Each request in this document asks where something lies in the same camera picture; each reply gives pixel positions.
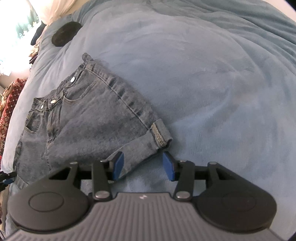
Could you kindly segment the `black round patch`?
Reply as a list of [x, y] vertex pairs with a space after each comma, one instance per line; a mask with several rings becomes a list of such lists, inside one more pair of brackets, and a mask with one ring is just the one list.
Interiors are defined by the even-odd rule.
[[60, 27], [53, 35], [51, 42], [56, 47], [63, 47], [69, 43], [82, 28], [78, 22], [69, 22]]

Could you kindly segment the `blue denim shorts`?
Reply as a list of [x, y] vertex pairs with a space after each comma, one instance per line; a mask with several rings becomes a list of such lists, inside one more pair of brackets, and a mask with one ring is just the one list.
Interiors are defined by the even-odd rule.
[[35, 98], [16, 146], [14, 187], [23, 189], [69, 162], [89, 166], [123, 152], [121, 174], [172, 140], [143, 96], [101, 61], [83, 63], [45, 97]]

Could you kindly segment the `blue plush blanket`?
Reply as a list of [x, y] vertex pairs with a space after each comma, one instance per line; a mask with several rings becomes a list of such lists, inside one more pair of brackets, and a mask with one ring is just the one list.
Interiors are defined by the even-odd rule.
[[[51, 39], [82, 28], [65, 46]], [[92, 196], [92, 164], [10, 184], [5, 240], [295, 240], [295, 22], [264, 1], [88, 1], [53, 22], [13, 112], [11, 173], [35, 98], [99, 60], [140, 93], [172, 140]], [[163, 152], [195, 164], [176, 201]]]

